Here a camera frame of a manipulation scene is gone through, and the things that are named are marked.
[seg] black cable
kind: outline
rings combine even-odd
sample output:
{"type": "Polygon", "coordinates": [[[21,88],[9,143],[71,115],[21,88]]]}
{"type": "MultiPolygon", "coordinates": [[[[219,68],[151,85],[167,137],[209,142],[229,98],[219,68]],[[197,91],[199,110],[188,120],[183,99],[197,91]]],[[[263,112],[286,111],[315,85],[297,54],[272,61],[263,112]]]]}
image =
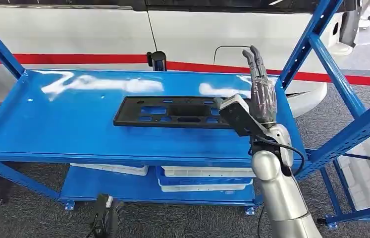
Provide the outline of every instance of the black cable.
{"type": "MultiPolygon", "coordinates": [[[[261,136],[258,136],[258,135],[254,135],[254,137],[256,137],[257,140],[259,140],[259,141],[261,141],[265,144],[286,148],[286,149],[292,150],[292,151],[296,152],[297,154],[299,154],[301,159],[302,159],[302,162],[300,163],[300,166],[297,169],[297,171],[294,173],[294,176],[298,175],[301,172],[301,170],[303,169],[306,158],[304,157],[303,153],[300,152],[300,150],[298,150],[297,148],[294,148],[292,146],[289,146],[289,145],[283,145],[283,144],[280,144],[280,143],[269,141],[269,140],[267,140],[267,139],[265,139],[261,136]]],[[[248,151],[248,154],[251,154],[251,153],[252,153],[252,147],[248,151]]],[[[261,238],[260,228],[261,228],[261,218],[262,218],[262,215],[264,214],[264,208],[265,208],[265,205],[262,207],[261,214],[259,215],[259,219],[258,219],[258,238],[261,238]]]]}
{"type": "Polygon", "coordinates": [[[259,141],[262,141],[265,144],[286,148],[286,149],[292,150],[292,151],[296,152],[297,154],[299,154],[301,159],[302,159],[302,162],[300,163],[299,168],[295,171],[294,176],[298,175],[301,172],[301,170],[303,169],[306,158],[304,157],[303,153],[300,152],[300,150],[298,150],[297,148],[294,148],[292,146],[289,146],[289,145],[283,145],[283,144],[280,144],[280,143],[269,141],[269,140],[267,140],[267,139],[265,139],[261,136],[258,136],[258,135],[254,135],[254,137],[256,137],[256,139],[258,139],[259,141]]]}
{"type": "Polygon", "coordinates": [[[264,213],[264,208],[265,208],[265,205],[262,207],[261,214],[259,215],[259,219],[258,219],[258,238],[261,238],[261,218],[262,218],[262,214],[264,213]]]}

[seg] floor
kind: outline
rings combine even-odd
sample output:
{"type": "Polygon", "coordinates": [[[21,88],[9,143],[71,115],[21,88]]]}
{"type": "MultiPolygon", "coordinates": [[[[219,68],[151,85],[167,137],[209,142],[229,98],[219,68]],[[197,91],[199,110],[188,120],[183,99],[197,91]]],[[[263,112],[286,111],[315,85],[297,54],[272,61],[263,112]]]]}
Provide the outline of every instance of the floor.
{"type": "MultiPolygon", "coordinates": [[[[358,48],[342,65],[347,74],[370,75],[370,29],[360,33],[358,48]]],[[[370,107],[370,87],[354,86],[355,91],[370,107]]],[[[306,147],[317,148],[352,121],[348,110],[333,85],[316,108],[296,119],[306,147]]],[[[14,163],[10,166],[43,184],[60,189],[68,165],[14,163]]],[[[330,178],[337,176],[330,169],[330,178]]],[[[332,214],[332,206],[319,173],[302,182],[300,188],[314,219],[332,214]]],[[[341,187],[336,192],[343,198],[341,187]]],[[[0,195],[7,199],[0,207],[0,238],[77,238],[88,233],[91,204],[76,204],[72,212],[61,205],[0,178],[0,195]]],[[[343,199],[343,208],[347,204],[343,199]]],[[[176,206],[163,204],[127,204],[125,221],[117,237],[134,238],[249,238],[257,232],[259,210],[255,216],[245,216],[240,207],[176,206]]],[[[318,226],[324,238],[370,238],[369,222],[347,222],[336,230],[318,226]]],[[[262,219],[261,237],[270,237],[266,216],[262,219]]]]}

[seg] blue metal shelf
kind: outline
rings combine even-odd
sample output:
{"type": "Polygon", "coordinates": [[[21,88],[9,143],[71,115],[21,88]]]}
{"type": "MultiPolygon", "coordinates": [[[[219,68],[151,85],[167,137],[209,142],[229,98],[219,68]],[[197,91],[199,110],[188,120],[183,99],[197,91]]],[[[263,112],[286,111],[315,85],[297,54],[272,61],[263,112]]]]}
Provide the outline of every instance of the blue metal shelf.
{"type": "Polygon", "coordinates": [[[95,201],[99,193],[107,193],[128,202],[157,202],[255,206],[252,185],[235,191],[163,192],[155,168],[146,176],[126,175],[71,166],[60,193],[60,200],[95,201]]]}
{"type": "MultiPolygon", "coordinates": [[[[220,73],[27,69],[0,107],[0,161],[250,167],[248,138],[232,129],[113,125],[125,96],[249,95],[249,79],[220,73]]],[[[279,83],[276,94],[277,122],[288,129],[292,145],[304,151],[279,83]]]]}

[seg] silver robot arm segment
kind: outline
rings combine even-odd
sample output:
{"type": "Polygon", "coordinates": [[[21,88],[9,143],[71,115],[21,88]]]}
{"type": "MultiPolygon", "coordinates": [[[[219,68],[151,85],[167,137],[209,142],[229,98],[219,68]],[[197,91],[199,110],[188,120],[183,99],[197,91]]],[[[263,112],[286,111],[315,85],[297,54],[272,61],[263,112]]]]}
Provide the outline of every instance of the silver robot arm segment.
{"type": "Polygon", "coordinates": [[[295,178],[281,171],[273,153],[261,150],[252,156],[252,170],[261,181],[265,209],[274,238],[321,238],[295,178]]]}
{"type": "Polygon", "coordinates": [[[280,147],[280,153],[277,155],[268,151],[268,145],[261,147],[261,150],[257,147],[259,151],[252,155],[252,170],[261,181],[264,207],[272,226],[272,237],[321,238],[291,172],[293,151],[289,150],[292,148],[290,135],[287,129],[275,120],[275,85],[268,79],[258,49],[251,46],[250,51],[253,55],[243,50],[251,72],[250,104],[238,94],[225,100],[216,98],[219,114],[239,136],[250,136],[251,146],[260,141],[269,144],[269,147],[280,147]],[[273,138],[278,143],[271,143],[268,138],[273,138]]]}

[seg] black plastic part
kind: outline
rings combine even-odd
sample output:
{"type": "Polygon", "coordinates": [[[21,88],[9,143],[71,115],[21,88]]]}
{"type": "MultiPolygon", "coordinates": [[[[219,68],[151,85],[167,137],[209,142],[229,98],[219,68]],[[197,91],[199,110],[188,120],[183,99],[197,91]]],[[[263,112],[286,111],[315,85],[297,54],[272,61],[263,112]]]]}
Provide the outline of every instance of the black plastic part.
{"type": "Polygon", "coordinates": [[[106,208],[108,199],[107,194],[97,196],[89,222],[91,230],[87,237],[93,234],[95,238],[109,238],[116,234],[119,225],[118,207],[115,206],[116,201],[113,201],[111,206],[106,208]]]}
{"type": "Polygon", "coordinates": [[[153,60],[151,59],[151,52],[147,52],[147,63],[148,66],[153,67],[153,60]]]}
{"type": "Polygon", "coordinates": [[[213,97],[125,97],[113,125],[231,128],[217,114],[213,97]]]}
{"type": "Polygon", "coordinates": [[[154,71],[167,71],[166,54],[163,51],[156,51],[152,53],[151,62],[154,71]]]}
{"type": "Polygon", "coordinates": [[[255,121],[238,102],[230,104],[226,109],[219,111],[219,114],[239,136],[264,135],[261,129],[263,126],[255,121]]]}

